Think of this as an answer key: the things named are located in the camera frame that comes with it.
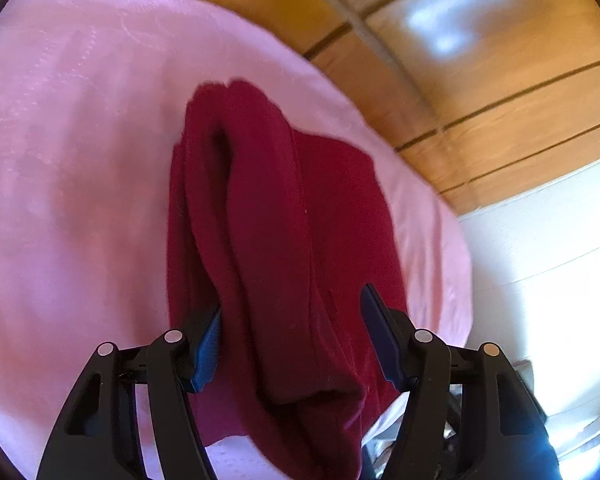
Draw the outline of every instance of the red towel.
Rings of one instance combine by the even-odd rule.
[[[222,304],[218,370],[191,397],[205,445],[248,434],[295,480],[356,480],[397,397],[360,316],[368,282],[406,312],[371,159],[293,129],[245,81],[198,88],[173,152],[168,293],[174,325]]]

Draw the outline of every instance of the red cloth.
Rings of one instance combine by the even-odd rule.
[[[205,445],[248,434],[295,480],[356,480],[397,397],[360,316],[372,282],[406,312],[388,207],[365,154],[294,130],[245,81],[205,84],[173,152],[171,321],[218,292],[219,367],[192,396]]]

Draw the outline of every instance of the pink blanket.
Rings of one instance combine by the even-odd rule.
[[[26,478],[98,343],[147,344],[168,328],[171,150],[196,86],[238,76],[294,127],[372,157],[411,319],[465,342],[470,260],[455,217],[272,35],[198,0],[11,0],[0,15],[0,444]],[[160,478],[142,401],[141,412]],[[243,478],[236,461],[254,454],[245,440],[210,449],[221,479]],[[281,477],[263,460],[250,467],[247,478]]]

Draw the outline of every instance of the screw head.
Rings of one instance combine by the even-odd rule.
[[[182,339],[182,332],[180,330],[169,330],[164,335],[164,340],[167,343],[177,343]]]
[[[111,343],[102,343],[98,346],[98,355],[102,357],[109,355],[111,352],[113,352],[113,345]]]
[[[429,330],[416,330],[415,337],[421,343],[431,343],[433,341],[433,335]]]

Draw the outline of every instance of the metal pin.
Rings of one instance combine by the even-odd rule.
[[[109,355],[111,352],[113,352],[113,345],[111,343],[102,343],[98,346],[98,355],[102,357]]]
[[[482,347],[482,349],[484,350],[485,354],[490,355],[491,357],[496,357],[496,355],[500,354],[500,348],[493,343],[487,343]]]
[[[431,343],[433,341],[433,336],[429,330],[417,330],[415,336],[421,343]]]
[[[182,332],[180,330],[169,330],[164,335],[164,340],[167,343],[177,343],[180,339],[182,339]]]

